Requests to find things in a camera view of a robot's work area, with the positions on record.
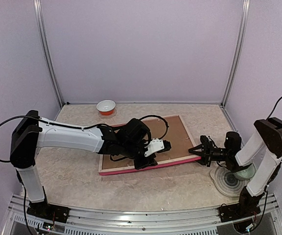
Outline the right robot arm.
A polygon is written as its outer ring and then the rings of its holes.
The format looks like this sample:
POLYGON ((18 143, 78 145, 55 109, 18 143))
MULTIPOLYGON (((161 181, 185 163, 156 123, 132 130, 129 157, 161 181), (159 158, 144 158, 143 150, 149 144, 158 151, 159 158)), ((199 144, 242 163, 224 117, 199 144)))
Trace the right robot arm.
POLYGON ((199 164, 210 166, 211 162, 224 162, 231 173, 247 170, 255 164, 256 157, 261 157, 255 174, 231 209, 239 217, 259 211, 259 201, 282 164, 282 120, 276 117, 259 119, 254 122, 254 127, 254 133, 245 144, 238 132, 230 131, 226 133, 222 148, 210 137, 201 135, 200 144, 188 150, 200 157, 199 164))

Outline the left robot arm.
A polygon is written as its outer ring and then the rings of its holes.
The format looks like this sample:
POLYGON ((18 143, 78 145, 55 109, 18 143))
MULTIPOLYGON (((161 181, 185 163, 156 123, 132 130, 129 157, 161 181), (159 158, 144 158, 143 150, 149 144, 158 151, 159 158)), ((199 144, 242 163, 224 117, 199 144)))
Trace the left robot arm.
POLYGON ((152 138, 150 129, 136 118, 117 127, 104 123, 85 127, 56 122, 40 117, 35 110, 29 111, 12 133, 10 162, 19 173, 35 212, 43 218, 53 213, 53 207, 46 202, 35 156, 38 149, 48 147, 121 155, 133 160, 139 170, 156 165, 155 154, 163 150, 164 144, 152 138))

